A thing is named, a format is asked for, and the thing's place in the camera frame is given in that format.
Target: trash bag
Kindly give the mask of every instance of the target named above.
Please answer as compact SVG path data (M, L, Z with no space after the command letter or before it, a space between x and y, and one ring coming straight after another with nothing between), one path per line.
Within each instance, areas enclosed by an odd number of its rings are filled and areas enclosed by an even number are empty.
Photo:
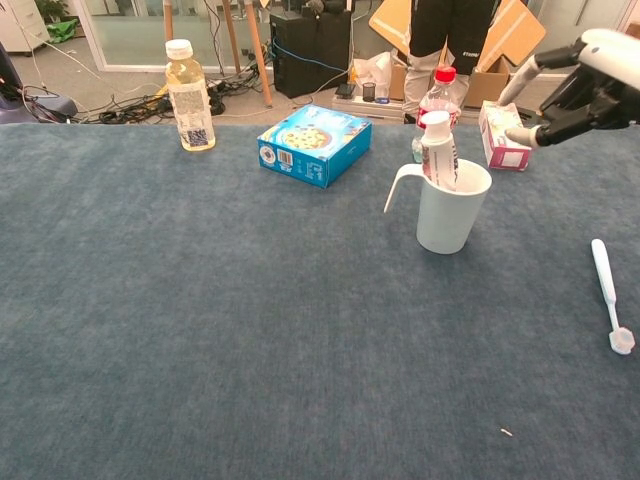
M76 34L77 25L78 19L76 18L68 22L51 23L47 25L47 31L51 37L48 43L62 43L73 38Z
M389 97L393 71L390 52L383 52L369 60L355 59L353 66L356 70L356 84L360 90L363 84L372 82L376 84L376 97Z

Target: white cup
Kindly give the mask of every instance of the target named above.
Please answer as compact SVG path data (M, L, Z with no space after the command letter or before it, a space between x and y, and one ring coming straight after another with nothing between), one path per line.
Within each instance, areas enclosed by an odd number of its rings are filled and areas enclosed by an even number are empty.
M422 165L404 165L396 174L384 207L385 213L396 196L398 182L407 176L423 180L417 227L420 245L445 255L460 251L491 188L489 172L476 163L460 159L456 191L452 191L434 184L422 172Z

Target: white toothbrush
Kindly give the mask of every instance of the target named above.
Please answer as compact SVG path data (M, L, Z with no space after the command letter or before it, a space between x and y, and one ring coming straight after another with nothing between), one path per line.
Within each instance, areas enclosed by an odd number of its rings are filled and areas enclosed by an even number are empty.
M629 355L636 345L631 330L620 327L618 323L618 315L616 314L616 291L613 288L613 276L611 275L611 266L609 265L609 256L604 242L600 239L591 241L591 250L593 251L593 259L596 262L598 277L600 277L600 286L604 301L609 308L609 317L611 318L611 328L613 331L609 334L609 342L611 349L620 355Z

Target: toothbrush head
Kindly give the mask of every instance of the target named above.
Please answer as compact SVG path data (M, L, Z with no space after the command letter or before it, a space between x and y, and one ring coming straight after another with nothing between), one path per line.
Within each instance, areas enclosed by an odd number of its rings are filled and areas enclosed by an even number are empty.
M620 355L629 355L633 347L636 346L636 340L633 338L631 330L625 327L616 328L609 334L611 349Z

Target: wooden pole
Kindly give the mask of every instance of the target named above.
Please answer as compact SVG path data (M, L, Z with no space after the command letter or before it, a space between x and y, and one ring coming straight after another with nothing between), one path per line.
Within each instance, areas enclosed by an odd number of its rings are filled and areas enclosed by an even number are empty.
M240 57L238 57L238 41L236 39L236 30L233 28L233 18L231 17L231 5L229 0L222 0L222 8L224 9L224 18L227 22L229 30L229 39L231 40L231 51L233 52L233 63L236 64L236 73L240 73Z
M173 40L173 5L171 0L162 0L162 12L164 13L164 39Z
M264 103L267 105L267 107L271 107L273 105L273 102L271 101L271 91L269 90L269 77L267 77L267 67L264 64L264 56L262 55L262 45L260 44L258 23L256 22L256 15L253 10L252 0L244 0L244 6L247 10L249 31L251 32L251 39L253 40L253 51L256 54L258 71L260 72L260 80L262 80L262 94L264 96Z

